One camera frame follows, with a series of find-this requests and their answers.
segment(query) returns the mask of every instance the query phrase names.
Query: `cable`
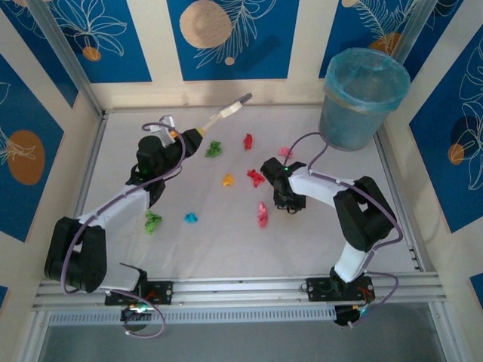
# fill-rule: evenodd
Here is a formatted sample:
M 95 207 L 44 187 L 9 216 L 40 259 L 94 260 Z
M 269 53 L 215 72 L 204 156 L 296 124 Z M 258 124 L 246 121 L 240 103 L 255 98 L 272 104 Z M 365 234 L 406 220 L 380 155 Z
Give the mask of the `cable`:
M 327 151 L 327 149 L 329 148 L 329 144 L 328 143 L 325 143 L 325 146 L 324 148 L 320 151 L 320 153 L 318 155 L 316 155 L 313 160 L 311 160 L 309 162 L 309 165 L 307 166 L 307 170 L 310 172 L 310 170 L 312 169 L 312 165 L 325 153 L 325 151 Z
M 285 160 L 284 160 L 284 166 L 287 165 L 287 161 L 288 161 L 288 158 L 290 157 L 290 155 L 292 154 L 292 151 L 294 150 L 294 147 L 303 139 L 307 138 L 308 136 L 315 136 L 315 135 L 319 135 L 321 138 L 322 138 L 322 133 L 320 132 L 310 132 L 310 133 L 307 133 L 307 134 L 304 134 L 301 138 L 299 138 L 297 141 L 294 142 L 294 144 L 290 147 L 290 149 L 288 150 L 287 152 L 287 155 L 285 156 Z M 316 161 L 317 161 L 317 158 L 319 158 L 320 156 L 322 156 L 322 154 L 325 152 L 325 150 L 327 149 L 327 147 L 324 149 L 323 152 L 321 152 L 320 154 L 316 155 L 316 157 L 314 158 Z
M 171 127 L 171 126 L 168 126 L 166 124 L 162 124 L 160 122 L 150 122 L 150 123 L 143 124 L 142 129 L 144 131 L 149 131 L 149 126 L 159 126 L 159 125 L 161 125 L 162 127 L 166 127 L 169 131 L 174 131 L 174 132 L 177 133 L 178 138 L 179 138 L 179 140 L 181 142 L 181 147 L 182 147 L 180 160 L 178 161 L 177 165 L 175 167 L 173 167 L 173 169 L 169 170 L 167 173 L 165 173 L 165 174 L 163 174 L 161 176 L 158 176 L 158 177 L 156 177 L 154 179 L 151 179 L 149 181 L 146 181 L 145 183 L 142 183 L 141 185 L 138 185 L 138 186 L 136 186 L 136 187 L 134 187 L 132 189 L 129 189 L 125 194 L 121 194 L 121 195 L 118 195 L 117 197 L 113 198 L 107 204 L 105 204 L 104 206 L 102 206 L 94 215 L 92 215 L 91 217 L 89 217 L 86 220 L 86 222 L 81 226 L 81 228 L 75 233 L 74 238 L 72 239 L 72 241 L 71 241 L 71 243 L 69 245 L 69 249 L 67 249 L 66 257 L 64 258 L 64 261 L 63 261 L 62 272 L 60 274 L 60 289 L 62 290 L 62 293 L 63 294 L 69 295 L 69 294 L 73 294 L 73 293 L 78 292 L 78 289 L 74 289 L 74 290 L 67 290 L 66 289 L 67 268 L 69 266 L 69 261 L 70 261 L 70 258 L 72 256 L 72 252 L 74 250 L 74 247 L 77 244 L 77 240 L 81 237 L 82 233 L 89 226 L 89 224 L 91 222 L 93 222 L 95 219 L 97 219 L 97 217 L 99 217 L 104 211 L 106 211 L 107 209 L 109 209 L 112 205 L 116 204 L 118 201 L 122 200 L 123 198 L 126 198 L 127 196 L 129 196 L 133 192 L 136 192 L 137 190 L 144 189 L 146 186 L 149 186 L 152 183 L 156 183 L 156 182 L 164 179 L 165 177 L 170 176 L 178 168 L 181 167 L 181 163 L 183 162 L 183 160 L 185 158 L 185 155 L 186 155 L 186 144 L 184 142 L 184 139 L 183 139 L 181 133 L 178 132 L 176 130 L 176 128 Z M 163 326 L 162 326 L 162 328 L 161 328 L 160 331 L 158 331 L 157 333 L 154 333 L 154 334 L 146 335 L 146 336 L 141 336 L 141 335 L 138 335 L 136 333 L 132 333 L 127 328 L 127 323 L 125 322 L 125 330 L 126 330 L 126 333 L 127 334 L 129 334 L 130 336 L 138 337 L 138 338 L 154 338 L 154 337 L 159 336 L 164 331 L 164 329 L 165 329 L 165 316 L 151 302 L 147 301 L 146 299 L 144 299 L 144 298 L 142 298 L 140 296 L 137 296 L 137 295 L 135 295 L 133 293 L 125 292 L 123 290 L 111 290 L 111 292 L 118 293 L 118 294 L 122 294 L 122 295 L 125 295 L 125 296 L 129 296 L 129 297 L 135 298 L 137 300 L 140 300 L 143 303 L 146 303 L 147 305 L 149 305 L 150 307 L 152 307 L 161 316 L 161 319 L 163 320 Z
M 314 134 L 318 134 L 321 136 L 322 139 L 324 139 L 323 135 L 319 132 L 312 132 L 312 133 L 308 133 L 308 134 L 305 134 L 304 136 L 302 136 L 301 138 L 299 138 L 298 140 L 296 140 L 294 142 L 294 144 L 292 145 L 292 147 L 290 147 L 290 151 L 288 152 L 288 156 L 291 154 L 292 150 L 294 149 L 294 147 L 296 146 L 296 144 L 298 144 L 301 140 L 303 140 L 304 138 L 308 137 L 308 136 L 312 136 Z M 369 255 L 367 257 L 367 259 L 365 260 L 364 264 L 362 265 L 362 270 L 364 271 L 369 263 L 371 262 L 371 260 L 374 258 L 374 255 L 375 255 L 375 252 L 377 250 L 379 250 L 381 247 L 386 247 L 386 246 L 389 246 L 389 245 L 392 245 L 392 244 L 396 244 L 398 243 L 399 241 L 402 240 L 402 238 L 404 237 L 403 235 L 403 232 L 402 232 L 402 229 L 401 229 L 401 226 L 399 226 L 397 220 L 391 215 L 391 213 L 386 210 L 386 208 L 380 204 L 379 201 L 377 201 L 375 198 L 373 198 L 372 196 L 370 196 L 367 192 L 361 190 L 360 188 L 354 186 L 354 185 L 351 185 L 349 183 L 345 183 L 344 181 L 341 181 L 341 180 L 338 180 L 338 179 L 335 179 L 333 177 L 330 177 L 330 176 L 326 176 L 326 175 L 322 175 L 320 173 L 316 173 L 314 171 L 311 172 L 311 169 L 312 169 L 312 165 L 327 151 L 328 149 L 328 143 L 326 142 L 325 143 L 325 147 L 322 149 L 322 151 L 320 153 L 318 153 L 310 162 L 309 162 L 309 165 L 307 167 L 307 170 L 309 171 L 310 175 L 311 176 L 314 176 L 314 177 L 317 177 L 319 179 L 323 179 L 325 181 L 330 181 L 332 183 L 336 183 L 337 185 L 341 185 L 341 186 L 344 186 L 344 187 L 347 187 L 348 189 L 351 189 L 353 190 L 354 192 L 357 192 L 358 194 L 360 194 L 360 196 L 362 196 L 363 198 L 365 198 L 368 202 L 371 202 L 377 209 L 379 209 L 379 211 L 381 213 L 383 213 L 383 215 L 394 225 L 394 228 L 396 229 L 396 231 L 398 232 L 398 237 L 394 240 L 391 240 L 391 241 L 384 241 L 380 244 L 377 244 L 377 245 L 374 245 L 371 249 L 371 251 L 369 252 Z M 287 163 L 287 160 L 288 160 L 288 156 L 285 157 L 285 161 L 284 161 L 284 166 L 286 165 Z M 380 272 L 380 271 L 366 271 L 367 274 L 373 274 L 373 275 L 379 275 L 379 276 L 385 276 L 385 277 L 391 277 L 391 278 L 394 278 L 395 280 L 395 283 L 394 283 L 394 287 L 392 288 L 392 290 L 383 298 L 383 300 L 381 300 L 377 305 L 383 305 L 384 303 L 387 302 L 387 300 L 389 298 L 391 298 L 394 293 L 396 292 L 396 290 L 398 289 L 399 287 L 399 279 L 398 277 L 396 277 L 395 275 L 392 275 L 390 273 L 383 273 L 383 272 Z
M 159 310 L 159 308 L 156 307 L 154 304 L 152 304 L 148 299 L 144 299 L 143 297 L 137 296 L 134 293 L 126 292 L 125 290 L 112 289 L 112 290 L 110 290 L 110 292 L 111 293 L 121 294 L 123 296 L 128 296 L 129 298 L 137 299 L 140 302 L 143 302 L 144 304 L 147 304 L 149 307 L 151 307 L 152 309 L 154 309 L 154 311 L 156 313 L 158 313 L 159 316 L 161 317 L 161 321 L 162 321 L 161 329 L 158 332 L 156 332 L 156 333 L 147 334 L 147 335 L 140 335 L 140 334 L 131 332 L 129 330 L 129 328 L 128 328 L 128 319 L 126 318 L 124 320 L 124 329 L 125 329 L 125 333 L 126 333 L 127 336 L 132 336 L 132 337 L 136 337 L 136 338 L 143 338 L 143 339 L 149 339 L 149 338 L 159 337 L 165 331 L 165 327 L 166 327 L 165 316 L 162 314 L 162 312 Z
M 180 175 L 180 173 L 181 173 L 181 171 L 183 170 L 183 165 L 181 165 L 181 166 L 180 166 L 180 168 L 179 168 L 178 170 L 179 170 L 179 171 L 178 171 L 178 173 L 177 173 L 176 175 L 169 176 L 167 179 L 165 179 L 165 182 L 166 182 L 166 181 L 169 181 L 170 179 L 173 179 L 173 178 L 174 178 L 174 177 L 176 177 L 176 176 L 179 176 L 179 175 Z

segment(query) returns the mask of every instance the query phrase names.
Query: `red crumpled paper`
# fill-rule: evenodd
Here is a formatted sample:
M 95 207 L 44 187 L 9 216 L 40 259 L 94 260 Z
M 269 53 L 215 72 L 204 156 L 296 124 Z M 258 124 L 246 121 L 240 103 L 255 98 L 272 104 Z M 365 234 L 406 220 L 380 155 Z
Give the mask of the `red crumpled paper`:
M 258 172 L 256 172 L 255 169 L 253 170 L 249 170 L 247 172 L 247 175 L 249 177 L 251 177 L 252 179 L 254 179 L 254 187 L 258 187 L 258 185 L 260 183 L 264 183 L 265 182 L 265 177 L 263 177 L 262 175 L 260 175 Z
M 245 151 L 251 149 L 251 145 L 254 142 L 254 138 L 251 136 L 251 134 L 247 133 L 247 136 L 243 140 L 243 143 L 245 145 Z
M 263 202 L 260 202 L 260 206 L 258 207 L 258 226 L 262 229 L 266 227 L 266 224 L 269 221 L 269 213 L 266 211 L 266 206 Z
M 288 155 L 288 157 L 291 158 L 294 155 L 294 153 L 291 152 L 291 150 L 288 147 L 281 147 L 278 151 L 278 155 L 285 156 L 285 157 L 287 157 Z

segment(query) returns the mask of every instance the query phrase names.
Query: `vent grille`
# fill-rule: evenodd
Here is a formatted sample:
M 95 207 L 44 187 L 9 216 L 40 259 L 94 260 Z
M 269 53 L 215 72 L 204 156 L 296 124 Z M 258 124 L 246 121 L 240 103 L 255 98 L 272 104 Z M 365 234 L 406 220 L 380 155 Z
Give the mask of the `vent grille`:
M 253 323 L 288 321 L 333 321 L 336 319 L 333 306 L 314 307 L 272 307 L 272 308 L 200 308 L 171 309 L 163 311 L 166 324 L 208 324 L 208 323 Z M 67 325 L 113 325 L 120 324 L 118 311 L 54 312 L 50 326 Z M 129 324 L 160 324 L 159 314 L 152 313 Z

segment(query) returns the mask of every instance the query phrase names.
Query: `orange circle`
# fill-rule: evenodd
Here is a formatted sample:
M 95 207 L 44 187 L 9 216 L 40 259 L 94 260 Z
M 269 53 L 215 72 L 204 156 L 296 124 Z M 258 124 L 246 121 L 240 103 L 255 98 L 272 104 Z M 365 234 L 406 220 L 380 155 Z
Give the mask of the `orange circle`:
M 453 144 L 448 150 L 448 158 L 452 164 L 460 164 L 465 158 L 465 149 L 459 143 Z
M 100 51 L 93 47 L 85 47 L 82 49 L 82 55 L 91 62 L 98 62 L 100 60 Z
M 35 185 L 44 171 L 45 153 L 42 141 L 29 130 L 14 132 L 7 142 L 8 168 L 12 176 L 24 185 Z
M 369 49 L 375 49 L 390 55 L 394 51 L 394 48 L 396 44 L 398 44 L 400 38 L 401 34 L 392 32 L 388 35 L 385 35 L 383 38 L 377 39 L 374 43 L 369 45 Z

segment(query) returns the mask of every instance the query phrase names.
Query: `pink crumpled paper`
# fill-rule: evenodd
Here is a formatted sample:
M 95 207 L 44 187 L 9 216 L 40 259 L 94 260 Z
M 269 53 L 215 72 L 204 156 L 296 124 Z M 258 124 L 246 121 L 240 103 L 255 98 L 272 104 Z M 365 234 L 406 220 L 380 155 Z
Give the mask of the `pink crumpled paper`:
M 266 224 L 269 221 L 269 213 L 266 211 L 266 206 L 263 202 L 260 202 L 260 206 L 258 207 L 258 226 L 262 229 L 266 227 Z
M 291 158 L 294 155 L 294 153 L 291 152 L 288 147 L 281 147 L 278 151 L 278 155 L 285 156 L 285 157 L 287 157 L 288 155 L 288 157 Z

